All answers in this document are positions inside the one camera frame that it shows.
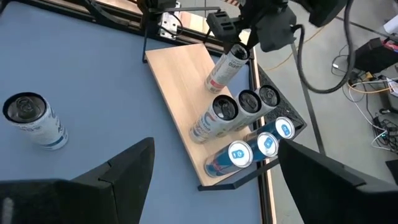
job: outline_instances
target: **white can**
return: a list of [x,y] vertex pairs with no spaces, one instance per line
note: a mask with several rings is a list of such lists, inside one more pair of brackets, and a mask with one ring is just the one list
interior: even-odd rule
[[235,131],[240,131],[247,125],[254,123],[257,119],[265,116],[267,113],[271,112],[280,103],[280,95],[279,92],[270,85],[263,85],[257,90],[255,90],[257,96],[261,101],[261,109],[259,112],[253,116],[251,119],[246,120],[246,123],[238,128]]
[[249,60],[250,51],[242,44],[234,44],[228,54],[223,54],[207,76],[206,88],[219,93]]
[[254,119],[261,109],[259,96],[251,90],[241,91],[234,99],[238,104],[238,115],[230,124],[228,130],[219,134],[218,137],[226,136],[232,130],[242,130],[247,126],[246,123]]
[[10,123],[47,150],[56,150],[68,141],[68,132],[50,104],[36,93],[18,93],[6,100],[3,114]]
[[229,96],[217,96],[209,108],[193,124],[189,133],[192,141],[204,143],[223,133],[238,115],[238,105]]

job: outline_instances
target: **blue and white can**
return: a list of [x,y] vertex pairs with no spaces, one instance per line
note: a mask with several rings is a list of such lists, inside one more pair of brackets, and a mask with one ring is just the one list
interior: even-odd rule
[[2,112],[15,127],[47,150],[68,141],[68,132],[46,99],[36,93],[18,93],[6,100]]
[[275,121],[267,123],[263,127],[245,136],[243,141],[252,139],[263,132],[271,133],[276,139],[278,139],[278,141],[280,141],[281,139],[292,139],[295,135],[295,128],[290,119],[286,117],[278,117]]
[[253,162],[278,155],[279,142],[271,133],[261,133],[246,142],[253,151]]
[[219,177],[250,166],[253,153],[244,141],[234,141],[205,161],[205,171],[210,177]]

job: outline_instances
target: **blue logo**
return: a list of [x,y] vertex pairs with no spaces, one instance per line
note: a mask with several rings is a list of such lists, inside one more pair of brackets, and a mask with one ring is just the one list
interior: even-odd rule
[[287,127],[286,124],[282,124],[282,130],[283,130],[283,132],[285,133],[286,136],[290,135],[290,130]]
[[242,150],[236,150],[232,152],[232,158],[234,159],[240,159],[243,158],[244,152]]
[[266,139],[266,141],[264,142],[264,145],[267,149],[269,149],[272,146],[272,143],[274,143],[274,141],[272,140],[272,138],[268,137]]

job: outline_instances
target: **red and white can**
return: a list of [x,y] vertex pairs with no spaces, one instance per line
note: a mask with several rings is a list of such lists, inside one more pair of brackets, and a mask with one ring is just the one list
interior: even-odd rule
[[228,54],[223,54],[205,81],[206,88],[219,93],[249,60],[250,51],[242,44],[234,44]]

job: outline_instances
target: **electronic equipment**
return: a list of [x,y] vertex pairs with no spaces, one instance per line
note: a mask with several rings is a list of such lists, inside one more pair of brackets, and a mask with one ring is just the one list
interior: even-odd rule
[[398,62],[398,52],[386,45],[390,38],[382,41],[380,38],[371,39],[355,51],[355,68],[379,73]]

